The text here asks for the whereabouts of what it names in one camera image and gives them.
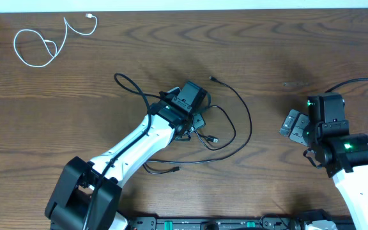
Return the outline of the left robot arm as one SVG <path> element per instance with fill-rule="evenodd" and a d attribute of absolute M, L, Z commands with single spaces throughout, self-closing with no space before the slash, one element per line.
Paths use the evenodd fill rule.
<path fill-rule="evenodd" d="M 117 145 L 86 162 L 71 159 L 45 208 L 51 229 L 126 229 L 118 213 L 123 186 L 156 152 L 194 129 L 194 115 L 208 96 L 188 81 L 160 94 L 141 124 Z"/>

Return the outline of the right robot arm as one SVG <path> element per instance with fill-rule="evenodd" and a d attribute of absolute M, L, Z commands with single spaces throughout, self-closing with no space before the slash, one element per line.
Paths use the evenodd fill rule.
<path fill-rule="evenodd" d="M 333 179 L 355 228 L 368 229 L 368 135 L 350 133 L 344 106 L 338 93 L 308 96 L 308 112 L 290 110 L 280 134 L 314 154 L 309 162 Z"/>

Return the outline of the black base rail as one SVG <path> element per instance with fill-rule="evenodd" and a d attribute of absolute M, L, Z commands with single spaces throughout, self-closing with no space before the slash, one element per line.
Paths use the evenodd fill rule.
<path fill-rule="evenodd" d="M 271 229 L 271 230 L 355 230 L 351 218 L 333 218 L 325 210 L 309 210 L 287 216 L 274 213 L 260 217 L 229 218 L 162 218 L 157 216 L 131 217 L 127 230 L 232 230 L 232 229 Z"/>

